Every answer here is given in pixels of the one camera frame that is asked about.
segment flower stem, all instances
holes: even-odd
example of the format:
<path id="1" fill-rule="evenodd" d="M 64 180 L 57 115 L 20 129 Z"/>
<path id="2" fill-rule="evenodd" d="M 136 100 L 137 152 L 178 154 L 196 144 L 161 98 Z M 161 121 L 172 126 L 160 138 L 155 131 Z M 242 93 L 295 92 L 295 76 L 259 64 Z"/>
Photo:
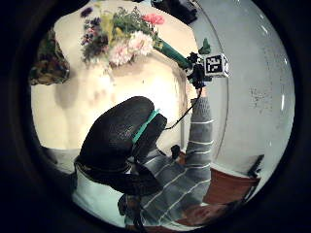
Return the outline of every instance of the flower stem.
<path id="1" fill-rule="evenodd" d="M 154 49 L 161 52 L 163 55 L 171 58 L 172 60 L 176 61 L 177 64 L 182 69 L 191 68 L 192 64 L 190 61 L 188 61 L 186 58 L 184 58 L 180 53 L 178 53 L 176 50 L 174 50 L 170 45 L 168 45 L 163 40 L 157 38 L 155 40 Z"/>

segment teal strap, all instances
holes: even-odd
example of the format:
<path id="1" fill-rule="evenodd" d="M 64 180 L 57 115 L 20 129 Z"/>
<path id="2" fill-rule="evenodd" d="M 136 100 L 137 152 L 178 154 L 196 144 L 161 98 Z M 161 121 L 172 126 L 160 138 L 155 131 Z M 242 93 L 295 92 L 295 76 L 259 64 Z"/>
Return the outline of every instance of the teal strap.
<path id="1" fill-rule="evenodd" d="M 136 133 L 135 137 L 133 138 L 133 140 L 132 140 L 133 144 L 135 144 L 138 141 L 140 136 L 143 134 L 143 132 L 147 128 L 147 125 L 156 117 L 158 112 L 159 112 L 159 109 L 157 109 L 156 111 L 153 110 L 153 112 L 149 116 L 148 120 L 145 123 L 143 123 L 143 125 L 139 128 L 138 132 Z"/>

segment black wire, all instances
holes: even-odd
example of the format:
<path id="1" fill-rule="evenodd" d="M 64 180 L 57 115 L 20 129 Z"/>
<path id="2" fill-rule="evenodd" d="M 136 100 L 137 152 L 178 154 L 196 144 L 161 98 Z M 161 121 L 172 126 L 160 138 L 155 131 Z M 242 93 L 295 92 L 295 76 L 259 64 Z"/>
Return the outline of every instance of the black wire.
<path id="1" fill-rule="evenodd" d="M 186 114 L 194 107 L 194 105 L 196 104 L 198 99 L 201 97 L 201 94 L 202 94 L 202 87 L 200 88 L 200 92 L 198 93 L 197 98 L 196 98 L 195 102 L 193 103 L 193 105 L 186 110 L 186 112 L 182 115 L 182 117 L 179 118 L 179 120 L 176 121 L 176 123 L 174 123 L 171 127 L 164 128 L 164 130 L 174 128 L 179 123 L 179 121 L 181 121 L 186 116 Z"/>

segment white flower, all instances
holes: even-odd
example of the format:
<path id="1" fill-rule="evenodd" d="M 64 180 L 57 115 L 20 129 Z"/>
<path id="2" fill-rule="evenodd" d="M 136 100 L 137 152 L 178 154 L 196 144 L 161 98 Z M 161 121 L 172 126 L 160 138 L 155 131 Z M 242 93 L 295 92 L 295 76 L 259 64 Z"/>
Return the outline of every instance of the white flower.
<path id="1" fill-rule="evenodd" d="M 132 58 L 132 53 L 128 50 L 127 44 L 118 42 L 109 51 L 109 61 L 117 66 L 127 63 Z"/>
<path id="2" fill-rule="evenodd" d="M 142 31 L 136 31 L 131 34 L 128 48 L 135 54 L 147 55 L 153 49 L 153 38 Z"/>

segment striped shirt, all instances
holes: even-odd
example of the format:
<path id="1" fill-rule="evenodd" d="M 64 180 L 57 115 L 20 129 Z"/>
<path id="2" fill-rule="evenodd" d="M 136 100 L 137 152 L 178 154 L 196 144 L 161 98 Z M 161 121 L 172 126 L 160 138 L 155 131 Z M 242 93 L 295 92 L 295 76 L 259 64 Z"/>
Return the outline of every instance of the striped shirt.
<path id="1" fill-rule="evenodd" d="M 152 150 L 142 162 L 163 186 L 162 191 L 142 197 L 145 226 L 181 219 L 188 207 L 202 203 L 211 181 L 212 128 L 208 98 L 200 97 L 192 109 L 185 165 L 163 156 L 158 149 Z M 133 225 L 133 219 L 134 212 L 128 208 L 125 224 Z"/>

